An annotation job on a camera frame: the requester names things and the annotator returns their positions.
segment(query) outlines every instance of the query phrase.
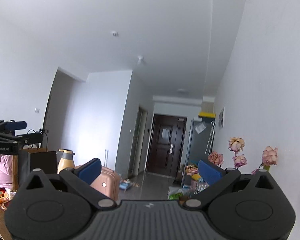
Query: doorway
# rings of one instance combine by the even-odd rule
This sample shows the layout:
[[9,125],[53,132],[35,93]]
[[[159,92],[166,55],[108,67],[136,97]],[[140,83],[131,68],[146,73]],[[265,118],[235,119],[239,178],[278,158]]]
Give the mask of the doorway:
[[140,158],[142,153],[143,138],[145,132],[145,124],[147,121],[148,112],[139,107],[138,115],[136,117],[130,162],[128,169],[128,178],[137,176],[139,174]]
[[154,115],[147,172],[175,177],[180,166],[186,117]]

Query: door handle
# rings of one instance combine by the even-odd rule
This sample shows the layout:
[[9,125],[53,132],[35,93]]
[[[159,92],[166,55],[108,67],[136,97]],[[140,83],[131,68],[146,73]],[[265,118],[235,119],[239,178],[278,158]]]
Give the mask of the door handle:
[[172,150],[173,150],[173,144],[171,144],[171,146],[170,146],[170,152],[169,152],[169,154],[172,154]]

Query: door frame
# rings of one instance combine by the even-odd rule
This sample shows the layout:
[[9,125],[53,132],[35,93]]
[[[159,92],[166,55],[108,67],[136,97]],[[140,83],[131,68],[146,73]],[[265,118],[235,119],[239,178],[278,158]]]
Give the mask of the door frame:
[[173,177],[176,177],[176,175],[178,173],[178,170],[180,168],[181,157],[182,157],[182,152],[183,152],[183,143],[185,141],[185,135],[186,135],[186,124],[187,124],[187,117],[186,116],[177,116],[177,115],[168,115],[168,114],[154,114],[153,115],[153,120],[152,120],[152,125],[151,125],[151,135],[150,135],[149,147],[148,147],[148,152],[147,152],[147,161],[146,161],[145,171],[148,172],[149,155],[150,155],[151,145],[152,145],[152,142],[153,142],[153,134],[154,134],[154,123],[155,123],[157,117],[159,117],[159,116],[183,118],[185,120],[185,125],[183,126],[183,131],[182,131],[182,139],[181,139],[181,146],[180,146],[180,155],[179,155],[179,160],[178,160],[178,168],[177,168],[176,174],[173,176]]

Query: pink clothing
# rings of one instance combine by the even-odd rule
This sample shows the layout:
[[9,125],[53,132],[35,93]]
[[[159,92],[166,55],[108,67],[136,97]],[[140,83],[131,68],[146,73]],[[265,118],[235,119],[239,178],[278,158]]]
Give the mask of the pink clothing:
[[12,189],[12,155],[2,155],[0,163],[0,187]]

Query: door panel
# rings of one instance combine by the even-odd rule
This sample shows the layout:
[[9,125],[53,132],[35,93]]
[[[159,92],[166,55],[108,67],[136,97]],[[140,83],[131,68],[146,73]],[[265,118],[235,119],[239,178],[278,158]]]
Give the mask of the door panel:
[[154,115],[147,171],[175,176],[179,167],[185,118]]

